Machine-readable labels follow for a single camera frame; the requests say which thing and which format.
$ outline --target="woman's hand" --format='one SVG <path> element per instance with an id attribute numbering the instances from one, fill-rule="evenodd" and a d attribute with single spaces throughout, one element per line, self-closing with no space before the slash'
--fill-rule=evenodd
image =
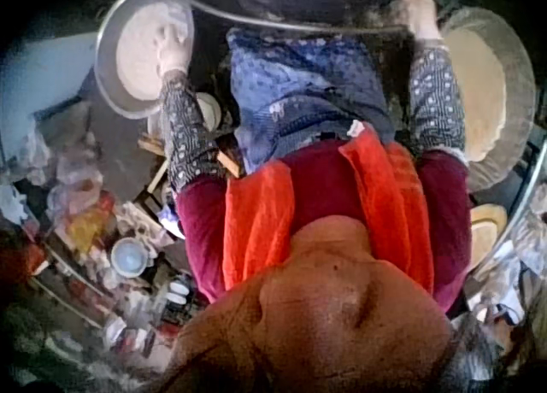
<path id="1" fill-rule="evenodd" d="M 188 74 L 191 59 L 191 42 L 181 38 L 177 27 L 169 24 L 162 27 L 156 38 L 158 72 L 160 77 L 169 71 L 177 70 Z"/>
<path id="2" fill-rule="evenodd" d="M 442 39 L 433 0 L 403 0 L 403 4 L 407 11 L 407 25 L 416 40 Z"/>

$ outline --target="flour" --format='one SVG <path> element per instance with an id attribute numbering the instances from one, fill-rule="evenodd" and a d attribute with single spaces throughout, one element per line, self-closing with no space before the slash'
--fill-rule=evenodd
<path id="1" fill-rule="evenodd" d="M 175 24 L 179 37 L 188 36 L 185 8 L 152 3 L 137 11 L 121 31 L 116 49 L 118 77 L 127 92 L 139 100 L 156 100 L 162 90 L 154 39 L 167 24 Z"/>
<path id="2" fill-rule="evenodd" d="M 476 33 L 457 29 L 446 36 L 465 111 L 465 154 L 485 159 L 505 126 L 506 86 L 500 61 Z"/>

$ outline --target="patterned sleeve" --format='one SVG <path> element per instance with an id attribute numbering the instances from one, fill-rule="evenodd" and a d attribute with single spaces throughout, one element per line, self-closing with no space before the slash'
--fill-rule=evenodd
<path id="1" fill-rule="evenodd" d="M 216 160 L 218 147 L 203 125 L 203 115 L 188 79 L 180 71 L 166 74 L 162 88 L 161 121 L 168 175 L 174 193 L 200 175 L 224 176 Z"/>
<path id="2" fill-rule="evenodd" d="M 416 157 L 442 150 L 466 163 L 462 100 L 443 41 L 416 44 L 409 93 L 408 148 Z"/>

